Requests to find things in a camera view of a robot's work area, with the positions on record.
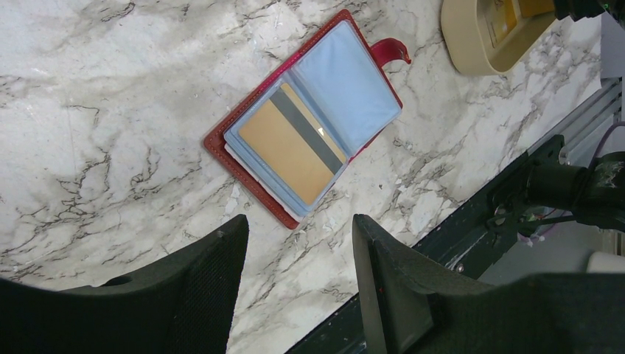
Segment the gold credit card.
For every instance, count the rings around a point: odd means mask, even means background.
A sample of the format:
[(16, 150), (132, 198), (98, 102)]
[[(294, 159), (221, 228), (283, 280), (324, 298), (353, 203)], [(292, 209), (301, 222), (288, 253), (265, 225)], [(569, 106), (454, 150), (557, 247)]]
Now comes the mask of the gold credit card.
[(312, 208), (347, 162), (338, 143), (287, 82), (281, 82), (234, 129), (234, 136), (306, 209)]

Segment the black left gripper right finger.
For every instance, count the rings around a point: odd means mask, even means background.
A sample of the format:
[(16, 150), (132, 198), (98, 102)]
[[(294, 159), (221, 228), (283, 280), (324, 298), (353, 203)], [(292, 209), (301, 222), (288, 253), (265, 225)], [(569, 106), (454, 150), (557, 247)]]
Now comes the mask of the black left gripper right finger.
[(441, 294), (436, 328), (406, 353), (622, 353), (624, 276), (547, 273)]

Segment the red leather card holder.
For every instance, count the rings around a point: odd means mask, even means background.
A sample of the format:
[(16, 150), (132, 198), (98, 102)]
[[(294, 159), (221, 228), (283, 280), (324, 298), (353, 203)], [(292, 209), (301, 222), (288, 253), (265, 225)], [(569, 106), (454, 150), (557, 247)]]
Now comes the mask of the red leather card holder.
[(383, 71), (410, 61), (395, 38), (368, 44), (341, 10), (206, 135), (203, 144), (295, 229), (402, 111)]

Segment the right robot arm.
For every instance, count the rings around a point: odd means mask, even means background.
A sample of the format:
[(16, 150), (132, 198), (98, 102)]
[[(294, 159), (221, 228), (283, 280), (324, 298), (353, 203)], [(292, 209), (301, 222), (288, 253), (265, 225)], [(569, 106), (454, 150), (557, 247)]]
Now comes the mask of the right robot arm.
[(597, 91), (493, 180), (486, 222), (495, 284), (545, 272), (622, 272), (613, 234), (624, 232), (624, 144), (618, 80)]

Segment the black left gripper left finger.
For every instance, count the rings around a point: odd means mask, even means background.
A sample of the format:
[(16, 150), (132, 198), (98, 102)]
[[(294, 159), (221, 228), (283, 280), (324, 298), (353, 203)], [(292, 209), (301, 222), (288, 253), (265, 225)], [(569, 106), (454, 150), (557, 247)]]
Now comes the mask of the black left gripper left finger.
[(3, 353), (224, 353), (248, 246), (237, 215), (205, 237), (94, 287), (1, 281)]

